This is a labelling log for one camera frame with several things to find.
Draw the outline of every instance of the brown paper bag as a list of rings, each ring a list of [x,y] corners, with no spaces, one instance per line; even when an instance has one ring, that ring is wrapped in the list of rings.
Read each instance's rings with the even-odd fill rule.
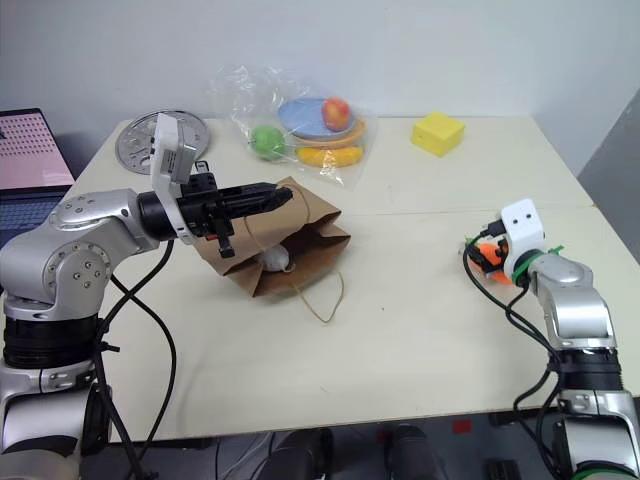
[[[234,257],[222,258],[216,241],[199,240],[195,245],[216,272],[231,278],[252,297],[302,288],[333,267],[351,238],[333,224],[341,213],[336,207],[291,177],[278,184],[289,186],[293,198],[273,212],[233,220]],[[278,243],[296,265],[289,273],[264,271],[253,258]]]

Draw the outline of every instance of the laptop screen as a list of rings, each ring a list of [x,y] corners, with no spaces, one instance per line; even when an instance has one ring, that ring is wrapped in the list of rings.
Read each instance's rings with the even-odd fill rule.
[[[0,112],[0,190],[73,185],[39,110]]]

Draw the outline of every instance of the yellow sponge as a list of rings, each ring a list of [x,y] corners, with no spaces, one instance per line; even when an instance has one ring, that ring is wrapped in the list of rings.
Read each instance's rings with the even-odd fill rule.
[[[411,141],[442,157],[460,143],[463,133],[464,123],[444,113],[434,112],[415,123]]]

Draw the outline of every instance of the string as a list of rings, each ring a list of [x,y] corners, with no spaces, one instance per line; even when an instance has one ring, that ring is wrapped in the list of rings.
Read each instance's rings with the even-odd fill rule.
[[[300,187],[298,187],[297,185],[293,185],[291,183],[283,183],[281,186],[283,187],[289,187],[289,188],[293,188],[295,191],[298,192],[298,195],[300,195],[300,198],[302,198],[302,201],[304,202],[305,207],[307,208],[307,217],[305,218],[304,223],[302,224],[302,226],[307,225],[310,221],[311,221],[311,207],[309,206],[309,202],[307,202],[306,197],[304,196],[304,193],[302,193],[302,189]],[[247,233],[249,234],[249,237],[251,237],[251,239],[255,242],[255,244],[258,246],[258,248],[260,250],[262,250],[262,252],[266,251],[267,249],[265,248],[264,245],[262,245],[260,243],[260,241],[256,238],[256,236],[253,234],[253,232],[251,231],[251,228],[249,228],[249,223],[247,222],[247,217],[244,216],[242,217],[242,222],[244,223],[244,228],[247,229]],[[291,271],[293,271],[293,269],[295,268],[295,264],[292,268],[290,269],[286,269],[284,270],[285,273],[289,273]],[[340,304],[342,303],[342,299],[344,298],[344,278],[342,277],[342,274],[339,271],[336,271],[336,273],[338,274],[338,278],[340,279],[340,295],[338,297],[338,301],[336,302],[336,304],[333,307],[333,310],[331,311],[331,315],[329,315],[329,318],[324,319],[322,318],[318,312],[315,311],[315,309],[311,306],[311,304],[309,303],[309,301],[306,299],[306,297],[304,296],[304,294],[302,293],[302,291],[300,290],[300,288],[298,288],[298,286],[296,284],[294,284],[293,282],[291,283],[291,287],[296,291],[296,293],[300,296],[300,298],[302,299],[302,301],[304,302],[305,306],[307,307],[307,309],[318,319],[320,320],[322,323],[324,323],[325,325],[328,324],[329,322],[331,322],[331,320],[333,320],[333,317],[335,317],[336,312],[338,311],[338,307],[340,306]]]

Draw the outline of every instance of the laptop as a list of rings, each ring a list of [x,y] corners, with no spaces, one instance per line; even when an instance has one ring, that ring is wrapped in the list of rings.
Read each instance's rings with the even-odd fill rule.
[[[0,112],[0,248],[44,222],[73,182],[39,108]]]

